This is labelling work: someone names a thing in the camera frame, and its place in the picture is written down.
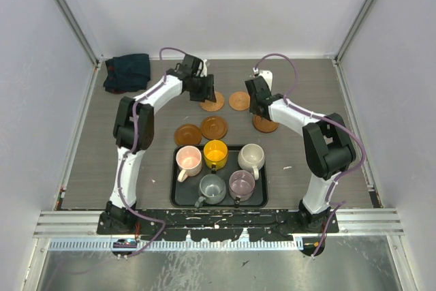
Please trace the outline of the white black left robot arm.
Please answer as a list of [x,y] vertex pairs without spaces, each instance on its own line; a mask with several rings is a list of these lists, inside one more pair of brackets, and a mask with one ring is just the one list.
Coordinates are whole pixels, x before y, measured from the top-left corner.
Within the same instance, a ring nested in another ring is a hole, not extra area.
[[117,149],[114,187],[100,215],[102,228],[128,234],[141,218],[136,212],[136,186],[140,164],[155,134],[155,114],[170,100],[188,92],[194,102],[215,102],[214,76],[207,60],[185,54],[176,67],[168,69],[148,91],[119,102],[113,136]]

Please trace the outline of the brown wooden coaster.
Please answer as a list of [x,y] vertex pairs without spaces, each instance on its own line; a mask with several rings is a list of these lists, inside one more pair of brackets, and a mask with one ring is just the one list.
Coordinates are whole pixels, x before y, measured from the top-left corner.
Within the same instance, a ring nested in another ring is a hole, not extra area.
[[268,134],[277,130],[279,124],[273,121],[269,121],[268,119],[264,119],[261,116],[254,115],[252,119],[252,123],[254,128],[256,128],[259,132]]
[[222,117],[210,116],[201,122],[200,130],[206,139],[219,140],[227,134],[228,124]]
[[178,146],[200,144],[202,132],[196,125],[184,124],[175,131],[174,141]]

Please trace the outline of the cream ceramic mug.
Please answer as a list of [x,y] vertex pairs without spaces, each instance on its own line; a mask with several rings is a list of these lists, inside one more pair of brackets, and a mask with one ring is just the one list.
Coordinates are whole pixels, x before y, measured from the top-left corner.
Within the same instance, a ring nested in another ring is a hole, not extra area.
[[258,144],[246,144],[238,154],[239,167],[251,173],[255,180],[259,179],[264,162],[264,150]]

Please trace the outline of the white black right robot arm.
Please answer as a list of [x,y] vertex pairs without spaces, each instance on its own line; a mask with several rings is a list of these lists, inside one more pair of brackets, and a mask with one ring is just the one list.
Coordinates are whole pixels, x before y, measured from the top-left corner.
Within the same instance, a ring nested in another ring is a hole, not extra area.
[[297,220],[306,232],[315,232],[328,217],[339,177],[356,159],[356,151],[342,116],[322,115],[302,108],[281,94],[273,95],[261,75],[245,81],[249,111],[290,128],[302,136],[311,179],[299,202]]

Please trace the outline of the woven rattan coaster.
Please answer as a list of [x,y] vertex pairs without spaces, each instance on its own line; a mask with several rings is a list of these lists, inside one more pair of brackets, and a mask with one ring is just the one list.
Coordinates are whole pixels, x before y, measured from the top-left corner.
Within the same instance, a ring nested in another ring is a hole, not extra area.
[[206,100],[205,102],[200,102],[199,106],[201,109],[207,111],[207,112],[217,112],[218,110],[222,109],[225,104],[225,98],[224,96],[216,91],[215,92],[215,102]]
[[237,91],[229,96],[229,105],[237,111],[244,111],[250,107],[250,97],[247,92]]

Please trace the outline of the pink ceramic mug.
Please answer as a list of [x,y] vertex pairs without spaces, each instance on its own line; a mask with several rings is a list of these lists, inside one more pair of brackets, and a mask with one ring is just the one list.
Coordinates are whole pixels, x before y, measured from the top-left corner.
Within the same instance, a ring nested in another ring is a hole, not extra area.
[[188,177],[194,177],[202,169],[202,154],[195,146],[184,146],[176,153],[176,164],[180,170],[177,181],[182,183]]

